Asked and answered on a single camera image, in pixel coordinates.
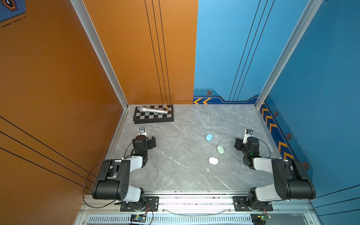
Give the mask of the mint green earbud charging case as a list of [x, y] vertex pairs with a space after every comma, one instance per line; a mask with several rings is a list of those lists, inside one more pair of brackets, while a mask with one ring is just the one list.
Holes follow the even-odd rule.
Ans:
[[218, 145], [217, 146], [217, 152], [218, 152], [218, 154], [223, 155], [225, 153], [224, 147], [221, 146], [221, 145]]

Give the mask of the blue earbud charging case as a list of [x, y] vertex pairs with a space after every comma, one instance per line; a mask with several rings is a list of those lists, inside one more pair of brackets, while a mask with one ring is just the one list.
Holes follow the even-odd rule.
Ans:
[[213, 134], [209, 133], [205, 137], [206, 141], [210, 142], [213, 139]]

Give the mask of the white earbud charging case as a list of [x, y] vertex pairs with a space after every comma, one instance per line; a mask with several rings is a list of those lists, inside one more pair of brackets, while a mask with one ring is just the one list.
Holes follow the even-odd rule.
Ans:
[[219, 160], [216, 157], [210, 157], [208, 161], [211, 165], [217, 165], [219, 163]]

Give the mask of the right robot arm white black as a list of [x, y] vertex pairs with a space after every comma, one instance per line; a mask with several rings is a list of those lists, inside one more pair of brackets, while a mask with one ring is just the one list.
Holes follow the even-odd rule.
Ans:
[[259, 139], [235, 139], [235, 149], [243, 152], [243, 162], [250, 169], [273, 175], [273, 183], [253, 187], [247, 196], [235, 196], [236, 211], [272, 211], [272, 202], [316, 197], [316, 189], [302, 162], [297, 159], [265, 158], [260, 156]]

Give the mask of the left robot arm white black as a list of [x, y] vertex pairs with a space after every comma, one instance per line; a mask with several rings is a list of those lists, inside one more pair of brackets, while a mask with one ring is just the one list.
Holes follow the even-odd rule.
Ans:
[[120, 201], [136, 211], [143, 210], [146, 204], [142, 188], [129, 184], [130, 173], [145, 167], [148, 151], [156, 147], [156, 138], [138, 135], [132, 140], [133, 150], [122, 159], [108, 159], [101, 167], [92, 189], [92, 197], [98, 200]]

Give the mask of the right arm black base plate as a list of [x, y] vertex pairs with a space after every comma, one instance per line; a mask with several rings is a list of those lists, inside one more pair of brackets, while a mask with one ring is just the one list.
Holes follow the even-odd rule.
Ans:
[[233, 205], [236, 212], [272, 212], [273, 206], [271, 202], [260, 202], [256, 198], [249, 200], [248, 196], [234, 196], [232, 197]]

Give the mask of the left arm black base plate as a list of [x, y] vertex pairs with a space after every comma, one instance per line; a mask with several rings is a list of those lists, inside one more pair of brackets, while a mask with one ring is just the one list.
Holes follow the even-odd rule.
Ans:
[[121, 212], [157, 212], [159, 206], [158, 196], [146, 196], [144, 203], [141, 202], [126, 202], [121, 205]]

